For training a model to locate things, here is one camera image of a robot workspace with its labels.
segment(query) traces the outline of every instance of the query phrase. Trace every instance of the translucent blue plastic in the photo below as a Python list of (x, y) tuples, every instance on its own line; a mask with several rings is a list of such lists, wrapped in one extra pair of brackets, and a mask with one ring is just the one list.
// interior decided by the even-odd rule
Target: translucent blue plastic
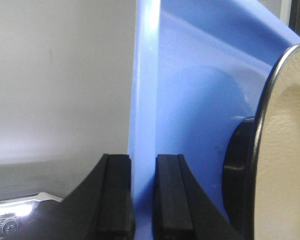
[(298, 43), (256, 0), (138, 1), (129, 136), (136, 240), (152, 239), (157, 154), (184, 154), (226, 217), (230, 137), (255, 114), (276, 60)]

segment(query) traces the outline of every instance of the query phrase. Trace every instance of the blue plastic sheet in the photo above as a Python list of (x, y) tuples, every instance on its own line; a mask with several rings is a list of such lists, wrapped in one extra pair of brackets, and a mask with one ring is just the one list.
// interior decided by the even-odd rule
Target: blue plastic sheet
[(256, 0), (139, 0), (129, 154), (136, 240), (152, 239), (157, 154), (184, 154), (224, 214), (230, 137), (300, 38)]

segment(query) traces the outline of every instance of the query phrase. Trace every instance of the cream textured surface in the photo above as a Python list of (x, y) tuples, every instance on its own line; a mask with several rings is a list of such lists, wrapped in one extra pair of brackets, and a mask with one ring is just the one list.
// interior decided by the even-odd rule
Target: cream textured surface
[(300, 50), (283, 66), (260, 141), (255, 240), (300, 240)]

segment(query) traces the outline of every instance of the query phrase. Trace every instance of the black clamp jaw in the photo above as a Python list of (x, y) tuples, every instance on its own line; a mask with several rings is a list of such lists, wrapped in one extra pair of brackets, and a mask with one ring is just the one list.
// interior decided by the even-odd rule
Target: black clamp jaw
[(183, 155), (158, 155), (153, 204), (156, 240), (242, 240), (200, 187)]
[(135, 218), (128, 155), (104, 154), (61, 203), (42, 201), (6, 240), (132, 240)]

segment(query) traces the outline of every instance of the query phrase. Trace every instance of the white wall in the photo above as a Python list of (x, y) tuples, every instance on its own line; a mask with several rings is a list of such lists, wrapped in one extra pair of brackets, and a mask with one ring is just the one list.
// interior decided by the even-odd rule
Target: white wall
[(289, 25), (291, 0), (259, 0), (268, 10), (282, 22)]
[(126, 153), (134, 0), (0, 0), (0, 198), (66, 196)]

